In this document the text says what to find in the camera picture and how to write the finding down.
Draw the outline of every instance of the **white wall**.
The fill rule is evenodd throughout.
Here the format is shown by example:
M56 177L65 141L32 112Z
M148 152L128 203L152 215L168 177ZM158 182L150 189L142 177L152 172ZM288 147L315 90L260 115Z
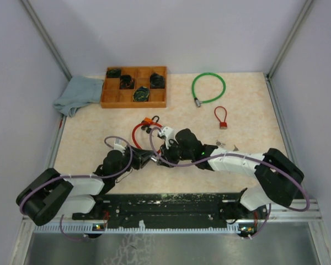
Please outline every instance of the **white wall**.
M0 264L22 215L15 199L44 169L67 80L17 0L0 1Z
M331 235L331 0L316 0L273 83L304 183Z
M268 72L305 0L30 0L71 72Z

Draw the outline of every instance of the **gray floor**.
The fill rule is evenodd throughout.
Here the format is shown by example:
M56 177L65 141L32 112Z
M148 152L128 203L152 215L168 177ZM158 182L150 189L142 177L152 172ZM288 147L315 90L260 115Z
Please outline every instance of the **gray floor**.
M305 223L268 224L253 240L236 235L103 235L72 242L33 234L25 264L319 264Z

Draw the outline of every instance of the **wooden box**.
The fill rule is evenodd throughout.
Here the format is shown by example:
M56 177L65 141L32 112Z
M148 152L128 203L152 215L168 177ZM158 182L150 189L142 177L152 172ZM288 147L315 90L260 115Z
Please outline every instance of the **wooden box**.
M121 75L130 75L134 81L133 89L120 89L120 78L105 76L100 105L102 108L165 108L167 106L167 68L165 66L151 67L108 67L108 70L121 69ZM151 88L150 76L157 73L164 77L164 88ZM141 86L150 89L146 102L135 102L133 95Z

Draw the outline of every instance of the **blue towel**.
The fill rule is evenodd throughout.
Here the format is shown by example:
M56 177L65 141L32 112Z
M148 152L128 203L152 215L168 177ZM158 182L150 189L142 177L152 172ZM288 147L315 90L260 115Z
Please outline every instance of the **blue towel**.
M68 117L74 117L76 111L91 103L99 103L103 80L73 76L63 94L54 101L54 108Z

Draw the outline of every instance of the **table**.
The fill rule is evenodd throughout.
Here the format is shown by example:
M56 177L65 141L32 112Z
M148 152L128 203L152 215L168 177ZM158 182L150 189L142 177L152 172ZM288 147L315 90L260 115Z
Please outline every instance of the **table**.
M233 150L264 153L270 147L285 153L285 147L273 105L262 73L219 73L227 89L219 100L195 106L191 83L197 74L168 74L167 107L154 109L102 109L92 104L67 118L59 146L55 168L60 173L90 174L102 163L110 150L104 145L106 136L117 135L131 144L131 132L145 117L158 115L160 123L173 129L189 128L203 144L216 140ZM196 83L200 100L217 96L221 82L212 76L201 77ZM216 106L228 111L227 130L219 129L213 114ZM148 134L136 133L139 144L150 149ZM159 146L162 141L154 137ZM216 193L239 192L258 181L248 176L228 172L203 171L195 166L165 168L150 162L145 168L133 171L109 192L127 193Z

